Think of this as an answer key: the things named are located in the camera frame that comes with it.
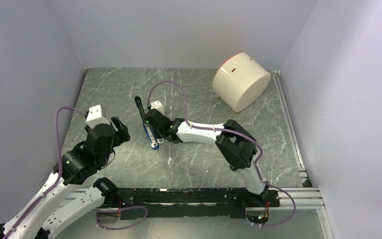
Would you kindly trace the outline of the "blue black stapler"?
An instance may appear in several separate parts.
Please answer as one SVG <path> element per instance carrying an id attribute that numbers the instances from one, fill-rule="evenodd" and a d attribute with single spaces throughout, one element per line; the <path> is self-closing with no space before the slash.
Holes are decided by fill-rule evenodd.
<path id="1" fill-rule="evenodd" d="M 143 128 L 144 128 L 144 131 L 146 133 L 147 139 L 149 141 L 150 147 L 153 150 L 157 150 L 159 148 L 159 142 L 157 141 L 157 138 L 156 138 L 156 136 L 155 136 L 155 134 L 153 132 L 153 129 L 148 124 L 148 122 L 144 119 L 145 111 L 144 111 L 144 108 L 143 108 L 142 100 L 141 100 L 141 98 L 139 96 L 135 96 L 134 97 L 134 101 L 135 101 L 136 106 L 137 106 L 137 108 L 139 110 L 140 117 L 141 117 L 142 123 L 143 123 Z"/>

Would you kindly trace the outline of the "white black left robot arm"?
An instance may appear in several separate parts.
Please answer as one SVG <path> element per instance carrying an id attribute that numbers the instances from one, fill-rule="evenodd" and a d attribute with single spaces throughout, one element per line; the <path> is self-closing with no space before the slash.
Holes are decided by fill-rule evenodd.
<path id="1" fill-rule="evenodd" d="M 116 116 L 107 119 L 88 115 L 86 124 L 86 140 L 60 156 L 33 199 L 10 221 L 0 224 L 0 239 L 53 239 L 89 211 L 116 204 L 118 188 L 103 177 L 80 197 L 57 209 L 86 179 L 108 164 L 114 147 L 130 140 L 128 127 Z"/>

